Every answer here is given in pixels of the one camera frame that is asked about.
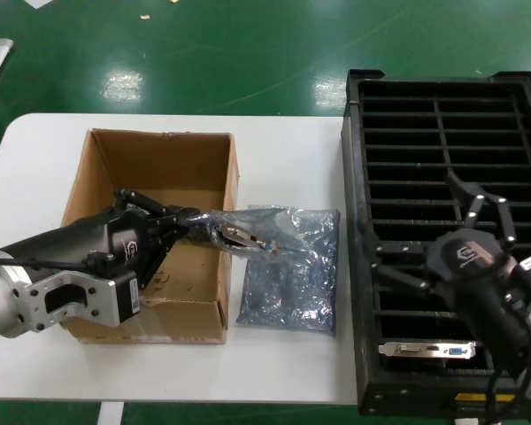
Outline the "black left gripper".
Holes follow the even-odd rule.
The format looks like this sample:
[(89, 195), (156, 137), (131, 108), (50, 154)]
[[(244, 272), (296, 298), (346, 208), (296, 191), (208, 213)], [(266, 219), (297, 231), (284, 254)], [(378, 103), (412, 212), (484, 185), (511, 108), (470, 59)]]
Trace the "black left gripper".
[(5, 246), (9, 266), (22, 266), (34, 282), (58, 271), (100, 278), (135, 273), (145, 290), (175, 243), (197, 216), (191, 206), (162, 205), (134, 189), (117, 189), (114, 208)]

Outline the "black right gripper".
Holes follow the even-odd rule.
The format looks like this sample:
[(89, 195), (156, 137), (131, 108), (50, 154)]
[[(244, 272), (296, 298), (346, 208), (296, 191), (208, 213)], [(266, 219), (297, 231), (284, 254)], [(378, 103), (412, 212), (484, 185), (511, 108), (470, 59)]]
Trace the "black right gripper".
[[(430, 278), (436, 283), (435, 292), (498, 366), (520, 376), (527, 368), (530, 344), (525, 325), (505, 310), (514, 265), (502, 247), (512, 248), (517, 241), (509, 201), (477, 182), (461, 180), (453, 171), (446, 174), (446, 182), (465, 214), (462, 229), (437, 239), (428, 250), (421, 242), (376, 242), (370, 259), (373, 285), (396, 294), (427, 297), (432, 290)], [(486, 219), (496, 223), (489, 232), (497, 240), (476, 230)]]

